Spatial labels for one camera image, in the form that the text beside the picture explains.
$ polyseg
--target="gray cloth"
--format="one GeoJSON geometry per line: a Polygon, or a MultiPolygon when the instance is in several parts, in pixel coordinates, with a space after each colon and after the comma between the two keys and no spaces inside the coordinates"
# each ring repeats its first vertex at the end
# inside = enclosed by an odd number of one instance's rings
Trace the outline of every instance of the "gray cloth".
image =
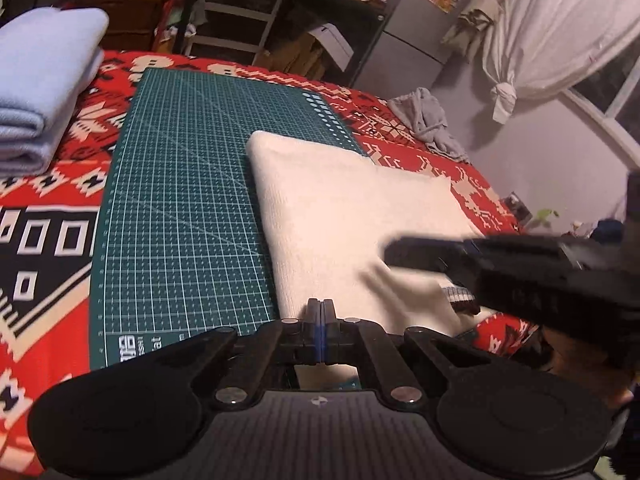
{"type": "Polygon", "coordinates": [[[471,63],[482,45],[486,30],[499,16],[500,4],[497,0],[471,0],[442,38],[442,43],[465,56],[471,63]]]}
{"type": "Polygon", "coordinates": [[[469,161],[465,149],[449,133],[447,117],[440,103],[426,88],[395,97],[386,104],[412,135],[432,152],[456,162],[469,161]]]}

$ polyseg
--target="folded towel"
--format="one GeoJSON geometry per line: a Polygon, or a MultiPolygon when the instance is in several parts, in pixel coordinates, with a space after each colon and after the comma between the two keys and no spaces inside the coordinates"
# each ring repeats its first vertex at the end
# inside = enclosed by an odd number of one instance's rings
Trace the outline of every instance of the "folded towel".
{"type": "Polygon", "coordinates": [[[456,162],[468,162],[465,149],[449,133],[444,110],[426,88],[389,99],[386,104],[416,139],[424,142],[432,152],[456,162]]]}
{"type": "Polygon", "coordinates": [[[47,169],[100,67],[107,24],[99,9],[45,7],[0,28],[1,176],[47,169]]]}
{"type": "MultiPolygon", "coordinates": [[[[380,259],[399,235],[479,235],[448,178],[266,132],[254,132],[246,152],[282,317],[299,317],[308,298],[331,299],[338,317],[369,319],[389,333],[422,325],[454,336],[491,314],[457,314],[442,291],[451,286],[446,276],[389,269],[380,259]]],[[[313,367],[298,377],[305,388],[324,387],[348,380],[347,368],[313,367]]]]}

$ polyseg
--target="grid lines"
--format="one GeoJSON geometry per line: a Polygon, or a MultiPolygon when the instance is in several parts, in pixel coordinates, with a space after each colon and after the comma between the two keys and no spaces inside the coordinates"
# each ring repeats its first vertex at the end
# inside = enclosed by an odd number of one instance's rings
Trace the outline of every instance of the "grid lines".
{"type": "Polygon", "coordinates": [[[145,71],[98,220],[92,369],[216,326],[252,333],[277,317],[244,152],[255,130],[362,153],[314,92],[200,72],[145,71]]]}

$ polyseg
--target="white wall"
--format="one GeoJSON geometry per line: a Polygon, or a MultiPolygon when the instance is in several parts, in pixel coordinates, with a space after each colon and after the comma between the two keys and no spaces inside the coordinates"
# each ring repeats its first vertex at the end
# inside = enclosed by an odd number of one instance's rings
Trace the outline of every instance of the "white wall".
{"type": "Polygon", "coordinates": [[[431,89],[449,129],[498,195],[514,191],[532,211],[556,209],[554,232],[610,216],[626,189],[629,161],[569,98],[518,101],[501,126],[492,120],[491,85],[479,63],[456,56],[431,89]]]}

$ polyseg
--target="red patterned bedspread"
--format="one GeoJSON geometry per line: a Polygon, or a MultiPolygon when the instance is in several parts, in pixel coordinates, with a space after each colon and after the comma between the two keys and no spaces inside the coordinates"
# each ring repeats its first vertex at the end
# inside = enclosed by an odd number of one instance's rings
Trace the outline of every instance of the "red patterned bedspread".
{"type": "MultiPolygon", "coordinates": [[[[95,220],[111,153],[147,67],[199,70],[319,92],[382,166],[450,177],[462,209],[484,233],[514,219],[478,171],[428,152],[371,95],[299,76],[210,59],[107,52],[47,174],[0,180],[0,468],[37,474],[26,414],[44,390],[89,369],[88,291],[95,220]]],[[[468,334],[511,354],[530,326],[498,314],[468,334]]]]}

